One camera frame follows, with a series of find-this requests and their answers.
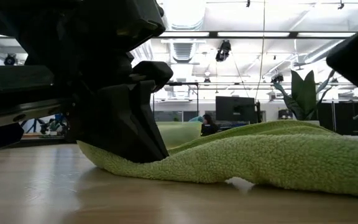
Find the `cubicle partition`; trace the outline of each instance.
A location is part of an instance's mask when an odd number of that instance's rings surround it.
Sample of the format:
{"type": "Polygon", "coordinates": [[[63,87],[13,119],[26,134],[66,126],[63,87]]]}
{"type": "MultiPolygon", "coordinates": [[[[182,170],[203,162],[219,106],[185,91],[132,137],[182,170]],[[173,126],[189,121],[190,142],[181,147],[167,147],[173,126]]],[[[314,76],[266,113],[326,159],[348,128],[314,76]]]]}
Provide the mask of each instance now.
{"type": "Polygon", "coordinates": [[[355,101],[325,101],[315,115],[320,125],[343,135],[358,136],[358,100],[355,101]]]}

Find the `wooden table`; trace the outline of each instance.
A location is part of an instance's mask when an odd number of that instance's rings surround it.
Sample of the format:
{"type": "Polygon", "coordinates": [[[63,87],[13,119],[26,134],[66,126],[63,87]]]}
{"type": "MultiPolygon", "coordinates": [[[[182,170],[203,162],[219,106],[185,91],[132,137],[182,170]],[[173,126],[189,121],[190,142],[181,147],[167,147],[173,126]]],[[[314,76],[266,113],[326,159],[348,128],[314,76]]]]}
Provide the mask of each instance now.
{"type": "Polygon", "coordinates": [[[358,198],[117,177],[76,145],[0,151],[0,223],[358,223],[358,198]]]}

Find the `hanging cable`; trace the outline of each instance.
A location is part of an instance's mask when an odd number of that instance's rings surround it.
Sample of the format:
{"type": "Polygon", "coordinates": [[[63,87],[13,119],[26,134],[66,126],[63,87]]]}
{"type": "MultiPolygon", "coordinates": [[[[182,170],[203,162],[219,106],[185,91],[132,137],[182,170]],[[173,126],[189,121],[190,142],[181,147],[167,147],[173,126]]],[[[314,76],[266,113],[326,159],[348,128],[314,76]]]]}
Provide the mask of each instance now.
{"type": "MultiPolygon", "coordinates": [[[[215,61],[215,79],[216,79],[216,82],[218,82],[218,62],[217,61],[215,61]]],[[[218,93],[218,85],[216,85],[215,93],[218,93]]]]}
{"type": "Polygon", "coordinates": [[[263,24],[264,35],[262,36],[262,55],[260,56],[259,82],[258,82],[258,87],[256,88],[255,101],[257,101],[260,81],[262,81],[262,65],[264,63],[264,48],[265,48],[265,30],[266,30],[266,0],[264,0],[264,24],[263,24]]]}
{"type": "Polygon", "coordinates": [[[236,58],[235,58],[235,56],[234,56],[233,51],[231,52],[231,55],[233,56],[234,65],[236,66],[236,69],[237,69],[237,74],[239,74],[239,77],[240,77],[240,80],[241,80],[242,86],[244,87],[244,90],[246,91],[247,97],[249,98],[249,95],[248,95],[248,91],[247,91],[246,85],[244,84],[244,81],[242,80],[242,77],[241,77],[241,74],[240,74],[240,70],[239,70],[239,67],[237,66],[237,63],[236,63],[236,58]]]}
{"type": "Polygon", "coordinates": [[[341,0],[341,2],[339,3],[338,9],[343,9],[343,7],[345,7],[345,4],[341,0]]]}

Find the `ceiling light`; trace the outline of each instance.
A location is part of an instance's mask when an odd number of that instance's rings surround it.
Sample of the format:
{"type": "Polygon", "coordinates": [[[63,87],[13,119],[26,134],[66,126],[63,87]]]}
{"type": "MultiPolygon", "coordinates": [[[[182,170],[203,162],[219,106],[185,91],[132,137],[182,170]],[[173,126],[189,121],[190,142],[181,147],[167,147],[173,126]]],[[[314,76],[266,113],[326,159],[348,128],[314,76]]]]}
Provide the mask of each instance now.
{"type": "Polygon", "coordinates": [[[289,32],[218,32],[218,37],[288,37],[289,35],[289,32]]]}
{"type": "Polygon", "coordinates": [[[332,37],[332,38],[346,38],[354,35],[355,32],[300,32],[298,37],[332,37]]]}
{"type": "Polygon", "coordinates": [[[160,35],[160,37],[207,37],[209,32],[182,32],[168,31],[160,35]]]}
{"type": "Polygon", "coordinates": [[[205,40],[186,40],[186,39],[180,39],[180,40],[161,40],[161,44],[205,44],[205,40]]]}

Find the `security camera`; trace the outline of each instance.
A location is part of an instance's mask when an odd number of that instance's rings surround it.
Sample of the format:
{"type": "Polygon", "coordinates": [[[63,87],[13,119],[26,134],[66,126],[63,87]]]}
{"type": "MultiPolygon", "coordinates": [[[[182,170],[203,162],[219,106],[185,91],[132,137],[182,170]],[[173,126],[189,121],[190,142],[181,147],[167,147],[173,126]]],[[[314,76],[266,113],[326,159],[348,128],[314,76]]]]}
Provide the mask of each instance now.
{"type": "Polygon", "coordinates": [[[231,51],[231,44],[229,40],[223,40],[221,46],[218,49],[216,54],[217,62],[224,62],[229,57],[229,52],[231,51]]]}
{"type": "Polygon", "coordinates": [[[8,54],[5,58],[4,65],[15,65],[16,64],[16,54],[8,54]]]}
{"type": "Polygon", "coordinates": [[[280,82],[284,82],[284,76],[283,74],[279,73],[277,75],[274,75],[272,77],[272,83],[280,83],[280,82]]]}

